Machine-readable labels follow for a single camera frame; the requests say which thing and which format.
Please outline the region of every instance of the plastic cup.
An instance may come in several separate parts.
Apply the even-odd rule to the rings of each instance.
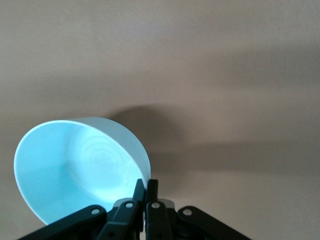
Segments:
[[[151,177],[141,142],[119,123],[86,117],[31,129],[14,156],[14,175],[34,214],[51,224],[90,205],[107,211]]]

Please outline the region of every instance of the beige surface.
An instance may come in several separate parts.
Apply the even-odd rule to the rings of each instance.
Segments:
[[[13,174],[37,124],[114,119],[159,196],[257,240],[320,236],[320,3],[0,2],[0,239],[42,227]]]

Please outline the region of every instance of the screw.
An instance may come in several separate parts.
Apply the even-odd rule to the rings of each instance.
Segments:
[[[192,215],[192,211],[190,209],[186,208],[185,210],[183,210],[183,214],[186,216],[190,216],[190,215]]]
[[[154,209],[158,209],[160,208],[160,204],[158,202],[154,202],[151,204],[151,207],[153,207]]]
[[[91,214],[92,214],[92,215],[95,215],[95,214],[98,214],[98,213],[100,213],[100,210],[99,210],[98,208],[95,208],[95,209],[93,209],[93,210],[91,211]]]
[[[132,203],[132,202],[128,202],[126,205],[125,205],[125,207],[126,208],[132,208],[134,206],[134,204]]]

